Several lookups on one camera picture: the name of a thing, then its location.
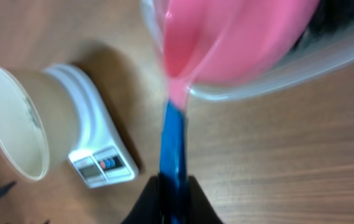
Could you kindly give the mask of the pink scoop blue handle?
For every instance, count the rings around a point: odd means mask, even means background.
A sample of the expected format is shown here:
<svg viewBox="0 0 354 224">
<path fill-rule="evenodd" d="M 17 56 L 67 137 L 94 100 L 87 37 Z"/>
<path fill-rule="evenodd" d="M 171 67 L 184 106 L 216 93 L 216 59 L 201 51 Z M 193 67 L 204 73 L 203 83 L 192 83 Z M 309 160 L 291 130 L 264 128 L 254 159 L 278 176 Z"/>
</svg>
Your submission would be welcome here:
<svg viewBox="0 0 354 224">
<path fill-rule="evenodd" d="M 189 219 L 185 110 L 194 84 L 236 85 L 274 66 L 295 44 L 316 0 L 171 0 L 164 4 L 162 61 L 168 101 L 159 177 L 166 223 Z"/>
</svg>

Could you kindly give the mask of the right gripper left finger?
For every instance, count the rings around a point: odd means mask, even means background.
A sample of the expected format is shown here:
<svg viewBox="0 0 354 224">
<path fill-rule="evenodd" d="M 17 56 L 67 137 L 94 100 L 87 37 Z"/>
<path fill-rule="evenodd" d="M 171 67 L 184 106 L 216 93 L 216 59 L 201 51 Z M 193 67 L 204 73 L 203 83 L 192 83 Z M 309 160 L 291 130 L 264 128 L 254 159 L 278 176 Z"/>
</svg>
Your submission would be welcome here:
<svg viewBox="0 0 354 224">
<path fill-rule="evenodd" d="M 122 224 L 160 224 L 161 209 L 158 177 L 152 176 Z"/>
</svg>

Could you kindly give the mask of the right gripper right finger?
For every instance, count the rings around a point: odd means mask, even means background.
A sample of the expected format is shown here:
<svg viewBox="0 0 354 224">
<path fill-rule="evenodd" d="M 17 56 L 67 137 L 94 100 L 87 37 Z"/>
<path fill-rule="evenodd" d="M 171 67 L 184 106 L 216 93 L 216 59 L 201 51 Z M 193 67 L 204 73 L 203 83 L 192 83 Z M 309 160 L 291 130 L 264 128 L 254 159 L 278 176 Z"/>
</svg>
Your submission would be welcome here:
<svg viewBox="0 0 354 224">
<path fill-rule="evenodd" d="M 189 176 L 189 223 L 190 224 L 223 224 L 213 209 L 197 179 Z"/>
</svg>

